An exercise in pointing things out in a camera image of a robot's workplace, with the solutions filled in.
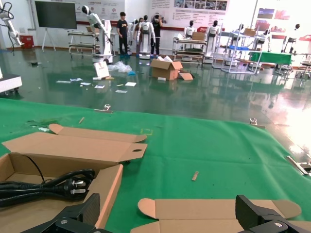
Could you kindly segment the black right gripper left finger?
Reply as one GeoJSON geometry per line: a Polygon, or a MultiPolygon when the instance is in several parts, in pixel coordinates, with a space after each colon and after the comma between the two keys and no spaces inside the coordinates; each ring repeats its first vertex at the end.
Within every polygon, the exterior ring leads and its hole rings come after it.
{"type": "Polygon", "coordinates": [[[100,194],[84,203],[67,206],[52,220],[27,229],[25,233],[106,233],[95,226],[100,215],[100,194]]]}

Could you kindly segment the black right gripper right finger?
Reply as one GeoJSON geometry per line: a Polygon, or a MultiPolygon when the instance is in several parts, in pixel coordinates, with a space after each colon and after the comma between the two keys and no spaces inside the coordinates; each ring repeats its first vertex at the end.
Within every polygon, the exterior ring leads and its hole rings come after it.
{"type": "Polygon", "coordinates": [[[290,223],[277,211],[253,204],[246,196],[237,195],[235,215],[244,233],[308,233],[290,223]]]}

